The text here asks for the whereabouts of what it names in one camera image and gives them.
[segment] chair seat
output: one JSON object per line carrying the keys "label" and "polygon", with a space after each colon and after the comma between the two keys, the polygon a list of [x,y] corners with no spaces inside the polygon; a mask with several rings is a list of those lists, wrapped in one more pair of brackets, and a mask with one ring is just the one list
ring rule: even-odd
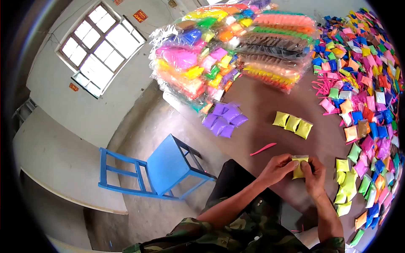
{"label": "chair seat", "polygon": [[183,180],[190,170],[183,152],[170,134],[147,160],[149,180],[158,195]]}

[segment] brown tabletop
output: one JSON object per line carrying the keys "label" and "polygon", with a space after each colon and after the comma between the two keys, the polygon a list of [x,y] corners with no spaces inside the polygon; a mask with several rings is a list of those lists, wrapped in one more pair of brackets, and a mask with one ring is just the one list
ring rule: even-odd
{"label": "brown tabletop", "polygon": [[[164,93],[164,99],[212,143],[255,177],[275,155],[290,153],[318,157],[327,167],[325,189],[333,201],[339,188],[335,179],[335,159],[346,159],[352,145],[345,144],[343,127],[339,127],[341,117],[337,114],[322,115],[325,110],[318,105],[321,99],[315,96],[316,90],[311,83],[316,79],[317,77],[312,73],[306,74],[293,88],[291,94],[286,95],[260,81],[243,76],[238,78],[224,95],[224,102],[240,103],[242,113],[249,120],[235,129],[230,139],[214,136],[209,129],[201,125],[201,119],[198,118],[195,111],[177,101],[170,94]],[[305,140],[290,131],[272,125],[276,111],[286,112],[313,123],[308,138]],[[251,153],[272,142],[277,145],[250,156]],[[360,186],[360,183],[361,180],[357,179],[357,187]],[[304,179],[292,180],[291,172],[279,183],[272,185],[270,189],[303,213],[312,224],[318,223],[316,208],[305,189]],[[354,219],[365,212],[365,204],[363,196],[359,193],[356,194],[352,200],[349,214],[340,217],[346,242],[350,242],[354,237]],[[356,248],[364,250],[376,230],[367,229]]]}

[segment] window pane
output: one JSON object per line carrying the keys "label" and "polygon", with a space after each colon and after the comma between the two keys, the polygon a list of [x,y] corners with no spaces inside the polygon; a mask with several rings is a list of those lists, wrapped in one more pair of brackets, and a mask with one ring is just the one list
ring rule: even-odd
{"label": "window pane", "polygon": [[104,63],[112,71],[115,71],[117,69],[117,67],[122,63],[123,60],[124,60],[124,58],[122,58],[122,56],[120,56],[119,53],[117,53],[117,51],[114,50],[114,52],[112,52],[110,54],[110,56],[107,58],[107,60],[105,60]]}
{"label": "window pane", "polygon": [[72,53],[75,51],[77,45],[78,44],[74,39],[69,38],[68,41],[66,42],[65,46],[62,48],[62,52],[64,52],[65,55],[69,58],[72,55]]}
{"label": "window pane", "polygon": [[94,28],[92,28],[82,41],[90,49],[99,38],[100,35],[98,34],[98,32]]}
{"label": "window pane", "polygon": [[129,32],[132,32],[132,30],[134,29],[133,26],[126,19],[122,21],[122,24],[125,26],[126,29],[128,29]]}
{"label": "window pane", "polygon": [[139,46],[139,43],[121,24],[109,32],[106,39],[127,59]]}
{"label": "window pane", "polygon": [[102,32],[106,32],[114,23],[115,19],[107,13],[96,25]]}
{"label": "window pane", "polygon": [[102,6],[99,6],[92,13],[89,14],[89,17],[94,23],[97,23],[106,14],[107,11]]}
{"label": "window pane", "polygon": [[145,42],[145,39],[142,37],[142,35],[135,29],[131,32],[131,34],[139,41],[140,44],[143,44]]}
{"label": "window pane", "polygon": [[94,54],[100,58],[100,60],[105,61],[105,59],[107,59],[107,57],[111,54],[111,52],[114,50],[114,48],[112,46],[110,46],[110,44],[108,44],[108,42],[106,42],[105,40],[101,43],[100,46],[98,46],[98,48],[96,49],[96,51],[94,52]]}
{"label": "window pane", "polygon": [[114,75],[95,55],[90,55],[80,70],[101,90],[105,88]]}
{"label": "window pane", "polygon": [[95,86],[92,82],[90,82],[89,84],[87,84],[86,89],[91,93],[94,94],[96,97],[100,97],[101,95],[101,90]]}
{"label": "window pane", "polygon": [[76,66],[79,66],[81,61],[83,61],[83,58],[86,56],[86,51],[81,46],[77,46],[76,50],[73,52],[72,56],[70,56],[70,60],[76,64]]}
{"label": "window pane", "polygon": [[79,25],[79,27],[76,29],[75,35],[77,35],[79,39],[83,40],[84,36],[86,36],[91,28],[92,26],[89,23],[83,21],[83,23],[81,23],[81,25]]}

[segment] pile of colorful packets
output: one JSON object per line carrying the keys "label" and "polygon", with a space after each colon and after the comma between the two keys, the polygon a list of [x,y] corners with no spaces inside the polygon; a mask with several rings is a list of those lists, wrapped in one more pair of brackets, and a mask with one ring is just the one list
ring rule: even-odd
{"label": "pile of colorful packets", "polygon": [[236,48],[242,73],[286,94],[311,66],[315,21],[300,13],[264,10],[253,19]]}
{"label": "pile of colorful packets", "polygon": [[[315,41],[312,86],[326,113],[345,125],[347,159],[336,160],[339,216],[350,211],[353,197],[364,196],[366,211],[355,220],[357,245],[365,229],[384,220],[398,189],[405,157],[398,153],[398,102],[404,90],[395,50],[376,15],[365,8],[345,18],[325,17]],[[357,178],[361,186],[356,187]]]}
{"label": "pile of colorful packets", "polygon": [[151,34],[150,67],[160,88],[206,115],[233,81],[235,49],[254,16],[270,0],[249,0],[198,8]]}

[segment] blue wooden chair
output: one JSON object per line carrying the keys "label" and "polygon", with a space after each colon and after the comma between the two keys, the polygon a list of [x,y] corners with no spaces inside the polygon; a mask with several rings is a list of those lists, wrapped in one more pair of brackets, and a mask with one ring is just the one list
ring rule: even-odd
{"label": "blue wooden chair", "polygon": [[[201,167],[200,163],[197,161],[195,155],[201,158],[201,154],[195,149],[181,142],[172,134],[169,134],[166,137],[166,139],[158,146],[158,148],[152,153],[146,162],[120,155],[104,148],[100,148],[100,151],[101,166],[100,182],[98,183],[98,186],[111,191],[118,191],[121,193],[143,197],[161,198],[165,200],[184,200],[188,194],[208,180],[216,181],[217,179],[215,176],[206,173]],[[124,162],[134,164],[136,172],[120,170],[107,165],[107,155],[120,159]],[[197,165],[197,168],[193,168],[190,165],[186,158],[187,155],[191,156],[194,163]],[[146,175],[151,186],[151,191],[147,191],[145,188],[141,174],[141,166],[145,168]],[[141,190],[122,188],[107,184],[107,170],[124,176],[136,177]],[[172,188],[185,179],[188,175],[199,177],[202,180],[180,197],[174,196],[173,192],[171,191]]]}

